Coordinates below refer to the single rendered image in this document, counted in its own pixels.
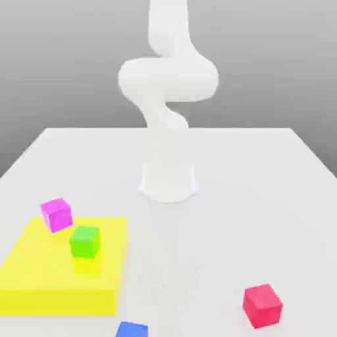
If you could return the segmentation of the large yellow box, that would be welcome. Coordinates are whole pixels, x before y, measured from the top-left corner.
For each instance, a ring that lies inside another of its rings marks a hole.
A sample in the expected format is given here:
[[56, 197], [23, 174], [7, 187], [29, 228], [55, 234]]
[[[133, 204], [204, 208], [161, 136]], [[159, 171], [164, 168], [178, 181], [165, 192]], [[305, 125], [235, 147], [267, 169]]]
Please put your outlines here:
[[73, 228], [50, 233], [29, 220], [0, 267], [0, 316], [115, 316], [128, 242], [125, 218], [75, 218], [96, 226], [101, 246], [93, 259], [70, 252]]

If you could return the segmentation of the small green cube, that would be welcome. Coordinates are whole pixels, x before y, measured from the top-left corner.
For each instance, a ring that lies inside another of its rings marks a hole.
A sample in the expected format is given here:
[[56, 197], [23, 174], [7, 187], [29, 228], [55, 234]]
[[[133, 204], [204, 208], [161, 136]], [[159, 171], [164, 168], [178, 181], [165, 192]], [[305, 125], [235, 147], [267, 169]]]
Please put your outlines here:
[[96, 226], [77, 226], [70, 237], [73, 258], [94, 259], [100, 245], [100, 231]]

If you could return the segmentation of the small red cube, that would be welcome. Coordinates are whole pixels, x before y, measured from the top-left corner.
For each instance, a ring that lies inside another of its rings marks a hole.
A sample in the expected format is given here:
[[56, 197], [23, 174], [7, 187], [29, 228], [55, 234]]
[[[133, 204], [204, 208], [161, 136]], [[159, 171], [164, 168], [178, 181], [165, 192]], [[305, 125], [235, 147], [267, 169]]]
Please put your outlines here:
[[244, 290], [243, 310], [254, 329], [277, 324], [283, 303], [270, 284]]

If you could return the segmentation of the small blue cube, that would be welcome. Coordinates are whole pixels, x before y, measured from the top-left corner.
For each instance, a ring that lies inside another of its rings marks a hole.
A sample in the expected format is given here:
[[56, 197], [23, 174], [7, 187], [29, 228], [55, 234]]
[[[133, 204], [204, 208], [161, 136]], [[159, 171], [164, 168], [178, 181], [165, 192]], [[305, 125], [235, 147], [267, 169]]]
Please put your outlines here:
[[115, 337], [148, 337], [148, 326], [122, 321]]

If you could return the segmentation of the small magenta cube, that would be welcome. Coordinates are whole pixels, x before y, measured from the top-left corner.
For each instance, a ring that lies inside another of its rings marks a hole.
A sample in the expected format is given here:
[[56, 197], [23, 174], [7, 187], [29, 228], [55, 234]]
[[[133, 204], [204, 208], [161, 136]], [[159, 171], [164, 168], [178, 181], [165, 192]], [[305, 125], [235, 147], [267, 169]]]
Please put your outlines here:
[[63, 199], [58, 198], [40, 205], [44, 223], [51, 233], [56, 233], [73, 225], [72, 210]]

